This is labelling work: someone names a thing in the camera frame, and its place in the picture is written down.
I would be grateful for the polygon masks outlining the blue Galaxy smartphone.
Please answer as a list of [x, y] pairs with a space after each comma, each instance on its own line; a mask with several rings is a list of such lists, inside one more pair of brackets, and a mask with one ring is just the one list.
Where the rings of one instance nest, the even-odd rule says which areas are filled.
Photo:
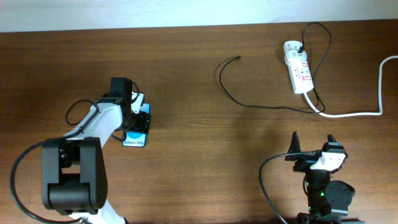
[[150, 104], [144, 103], [137, 114], [137, 123], [133, 131], [124, 132], [122, 145], [124, 147], [144, 147], [149, 134], [150, 119]]

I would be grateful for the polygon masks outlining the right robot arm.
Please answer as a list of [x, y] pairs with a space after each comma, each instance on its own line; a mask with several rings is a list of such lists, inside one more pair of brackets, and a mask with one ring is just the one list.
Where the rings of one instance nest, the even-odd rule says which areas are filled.
[[320, 150], [303, 152], [299, 136], [293, 132], [286, 161], [294, 162], [293, 171], [303, 172], [303, 188], [308, 201], [308, 213], [299, 213], [296, 223], [341, 223], [348, 215], [348, 207], [355, 189], [331, 176], [342, 168], [348, 158], [343, 145], [333, 135]]

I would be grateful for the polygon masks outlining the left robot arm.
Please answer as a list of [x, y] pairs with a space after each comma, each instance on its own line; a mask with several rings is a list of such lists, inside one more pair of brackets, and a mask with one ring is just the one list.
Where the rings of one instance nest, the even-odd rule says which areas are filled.
[[110, 90], [60, 140], [42, 148], [42, 201], [48, 210], [85, 223], [126, 223], [107, 199], [103, 146], [115, 131], [124, 147], [144, 147], [150, 105], [128, 78], [112, 78]]

